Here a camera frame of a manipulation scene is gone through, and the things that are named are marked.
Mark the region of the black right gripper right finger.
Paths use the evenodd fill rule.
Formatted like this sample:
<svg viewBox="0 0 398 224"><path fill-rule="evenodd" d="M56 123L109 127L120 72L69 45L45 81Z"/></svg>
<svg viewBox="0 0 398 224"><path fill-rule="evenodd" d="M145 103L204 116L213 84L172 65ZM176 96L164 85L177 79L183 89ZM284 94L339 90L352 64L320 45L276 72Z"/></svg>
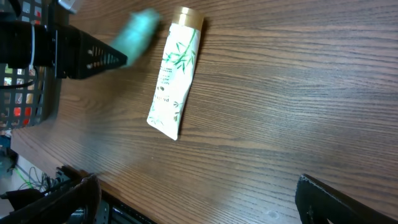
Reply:
<svg viewBox="0 0 398 224"><path fill-rule="evenodd" d="M397 220L307 174L297 182L295 204L304 224L397 224Z"/></svg>

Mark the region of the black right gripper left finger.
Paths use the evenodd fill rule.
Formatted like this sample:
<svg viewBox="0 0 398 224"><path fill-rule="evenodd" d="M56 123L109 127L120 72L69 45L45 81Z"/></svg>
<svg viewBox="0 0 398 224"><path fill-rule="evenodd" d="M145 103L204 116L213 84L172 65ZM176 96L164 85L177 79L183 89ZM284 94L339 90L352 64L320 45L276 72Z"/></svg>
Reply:
<svg viewBox="0 0 398 224"><path fill-rule="evenodd" d="M94 223L101 201L101 187L96 175L61 183L50 192L37 189L9 191L1 195L14 211L1 218L1 224L66 223L79 208L85 210L80 223Z"/></svg>

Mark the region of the teal snack packet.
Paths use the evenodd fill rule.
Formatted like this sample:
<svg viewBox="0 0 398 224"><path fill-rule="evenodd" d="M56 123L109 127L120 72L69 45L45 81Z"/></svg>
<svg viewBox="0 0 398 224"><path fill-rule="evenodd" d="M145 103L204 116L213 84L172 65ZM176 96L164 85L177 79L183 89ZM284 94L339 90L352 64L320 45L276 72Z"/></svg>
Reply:
<svg viewBox="0 0 398 224"><path fill-rule="evenodd" d="M123 53L129 67L147 50L159 25L161 15L155 9L132 12L129 20L111 42L112 48Z"/></svg>

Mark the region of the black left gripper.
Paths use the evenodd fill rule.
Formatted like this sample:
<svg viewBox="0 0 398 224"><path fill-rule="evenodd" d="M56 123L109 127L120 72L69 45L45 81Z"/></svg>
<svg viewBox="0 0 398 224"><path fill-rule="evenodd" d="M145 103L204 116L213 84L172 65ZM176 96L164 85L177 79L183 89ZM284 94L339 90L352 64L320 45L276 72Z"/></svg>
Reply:
<svg viewBox="0 0 398 224"><path fill-rule="evenodd" d="M72 26L1 22L1 63L48 67L57 78L86 79L127 64L127 56Z"/></svg>

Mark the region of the white tube with gold cap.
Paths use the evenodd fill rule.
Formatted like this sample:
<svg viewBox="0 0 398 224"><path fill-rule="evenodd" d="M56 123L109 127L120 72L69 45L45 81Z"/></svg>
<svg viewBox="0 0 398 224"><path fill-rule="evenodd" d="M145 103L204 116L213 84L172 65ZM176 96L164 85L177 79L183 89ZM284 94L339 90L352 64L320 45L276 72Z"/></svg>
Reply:
<svg viewBox="0 0 398 224"><path fill-rule="evenodd" d="M165 43L147 123L174 141L192 85L204 15L188 7L176 8Z"/></svg>

